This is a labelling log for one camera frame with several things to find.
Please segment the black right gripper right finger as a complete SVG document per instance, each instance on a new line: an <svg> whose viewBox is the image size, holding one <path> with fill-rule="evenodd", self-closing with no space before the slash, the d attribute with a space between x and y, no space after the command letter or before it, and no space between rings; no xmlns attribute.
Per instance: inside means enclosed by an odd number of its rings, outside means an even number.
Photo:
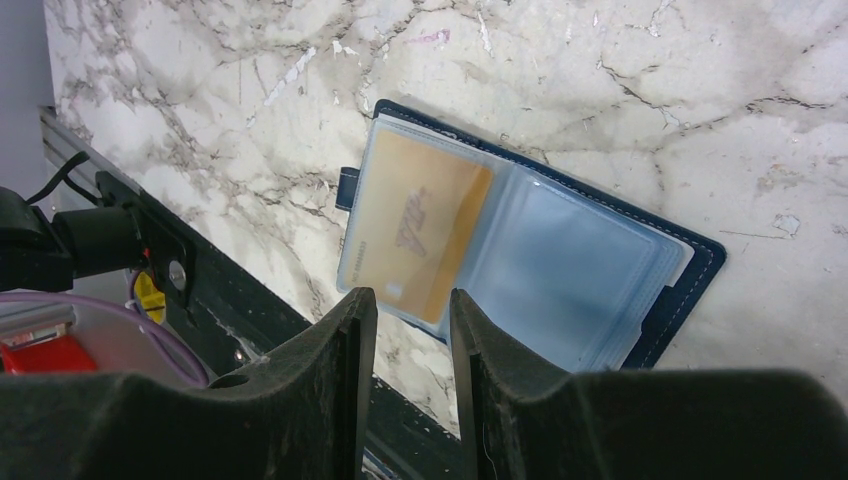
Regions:
<svg viewBox="0 0 848 480"><path fill-rule="evenodd" d="M843 479L847 415L792 370L572 374L450 298L468 479Z"/></svg>

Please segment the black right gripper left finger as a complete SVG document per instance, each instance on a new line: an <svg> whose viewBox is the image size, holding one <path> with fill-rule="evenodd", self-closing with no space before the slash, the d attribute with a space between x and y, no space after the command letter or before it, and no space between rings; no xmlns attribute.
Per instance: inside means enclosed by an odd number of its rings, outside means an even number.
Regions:
<svg viewBox="0 0 848 480"><path fill-rule="evenodd" d="M374 292L215 380L5 375L5 479L357 479L374 362Z"/></svg>

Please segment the blue leather card holder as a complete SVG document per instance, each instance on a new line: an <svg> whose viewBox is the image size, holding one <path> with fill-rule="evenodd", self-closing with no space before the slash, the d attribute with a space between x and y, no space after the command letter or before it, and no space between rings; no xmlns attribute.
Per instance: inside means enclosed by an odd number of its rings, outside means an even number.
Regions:
<svg viewBox="0 0 848 480"><path fill-rule="evenodd" d="M726 261L713 239L387 99L363 159L377 127L418 132L495 168L450 294L466 291L496 326L566 371L654 366ZM349 217L363 159L340 173L336 205ZM397 317L451 339L449 298L436 331Z"/></svg>

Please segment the gold credit card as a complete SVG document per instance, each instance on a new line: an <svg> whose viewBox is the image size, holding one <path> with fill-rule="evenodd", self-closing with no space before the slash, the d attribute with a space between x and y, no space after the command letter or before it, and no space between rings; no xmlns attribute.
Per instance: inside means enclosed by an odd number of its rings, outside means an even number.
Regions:
<svg viewBox="0 0 848 480"><path fill-rule="evenodd" d="M337 286L373 289L395 315L440 327L496 170L449 143L377 127L369 138Z"/></svg>

